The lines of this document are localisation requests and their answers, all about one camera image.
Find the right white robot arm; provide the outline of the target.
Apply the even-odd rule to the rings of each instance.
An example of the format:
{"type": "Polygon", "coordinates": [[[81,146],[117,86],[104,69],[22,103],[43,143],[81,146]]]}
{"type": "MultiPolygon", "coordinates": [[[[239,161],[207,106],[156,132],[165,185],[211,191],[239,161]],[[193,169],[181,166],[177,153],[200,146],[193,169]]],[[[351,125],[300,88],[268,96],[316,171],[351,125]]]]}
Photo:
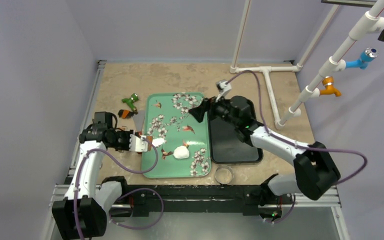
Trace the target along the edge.
{"type": "Polygon", "coordinates": [[[290,174],[275,173],[260,185],[260,205],[272,204],[285,194],[304,194],[316,201],[341,178],[326,146],[295,142],[271,131],[256,119],[254,104],[243,96],[230,99],[204,98],[200,105],[189,109],[199,123],[207,116],[220,119],[234,127],[237,138],[251,147],[266,150],[294,168],[290,174]]]}

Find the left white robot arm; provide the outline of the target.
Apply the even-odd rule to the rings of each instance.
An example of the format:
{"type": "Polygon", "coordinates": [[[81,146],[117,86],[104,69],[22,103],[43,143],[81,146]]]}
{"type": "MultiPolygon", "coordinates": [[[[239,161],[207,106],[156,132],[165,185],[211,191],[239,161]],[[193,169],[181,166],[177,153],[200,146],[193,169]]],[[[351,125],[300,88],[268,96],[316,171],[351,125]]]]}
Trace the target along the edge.
{"type": "Polygon", "coordinates": [[[101,111],[94,114],[92,124],[79,135],[79,156],[74,176],[62,200],[55,201],[51,211],[64,240],[104,235],[111,204],[126,203],[129,191],[122,186],[122,177],[111,177],[100,189],[97,180],[109,148],[116,151],[147,151],[134,130],[117,129],[115,115],[101,111]]]}

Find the white dough ball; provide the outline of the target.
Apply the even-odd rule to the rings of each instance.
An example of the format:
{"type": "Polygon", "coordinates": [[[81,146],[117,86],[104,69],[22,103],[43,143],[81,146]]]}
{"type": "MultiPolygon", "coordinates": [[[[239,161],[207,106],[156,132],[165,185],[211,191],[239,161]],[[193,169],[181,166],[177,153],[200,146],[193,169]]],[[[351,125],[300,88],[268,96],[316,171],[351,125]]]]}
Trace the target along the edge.
{"type": "Polygon", "coordinates": [[[188,148],[184,145],[177,147],[173,151],[173,157],[177,160],[187,159],[189,158],[189,156],[190,156],[190,152],[188,148]]]}

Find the green floral tray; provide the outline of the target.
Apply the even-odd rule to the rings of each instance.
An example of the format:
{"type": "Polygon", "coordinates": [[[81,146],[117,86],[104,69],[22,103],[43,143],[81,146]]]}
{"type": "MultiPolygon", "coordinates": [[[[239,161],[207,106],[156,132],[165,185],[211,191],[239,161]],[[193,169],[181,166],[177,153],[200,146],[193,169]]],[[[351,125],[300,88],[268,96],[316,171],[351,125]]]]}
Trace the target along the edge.
{"type": "Polygon", "coordinates": [[[148,97],[143,133],[158,150],[142,154],[141,170],[149,179],[204,177],[212,168],[208,119],[197,122],[189,109],[201,104],[201,92],[155,93],[148,97]],[[189,158],[175,159],[174,150],[186,146],[189,158]]]}

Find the metal scraper wooden handle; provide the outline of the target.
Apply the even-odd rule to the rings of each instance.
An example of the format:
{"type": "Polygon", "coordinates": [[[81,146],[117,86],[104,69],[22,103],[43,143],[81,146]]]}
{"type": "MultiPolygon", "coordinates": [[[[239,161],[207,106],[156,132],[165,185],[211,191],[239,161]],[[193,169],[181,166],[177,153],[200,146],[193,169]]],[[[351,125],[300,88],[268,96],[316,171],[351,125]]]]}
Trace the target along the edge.
{"type": "Polygon", "coordinates": [[[145,115],[146,115],[146,113],[144,110],[138,110],[137,114],[134,114],[132,116],[132,119],[133,119],[133,122],[135,125],[135,134],[137,136],[142,135],[143,125],[144,125],[144,121],[145,121],[145,115]]]}

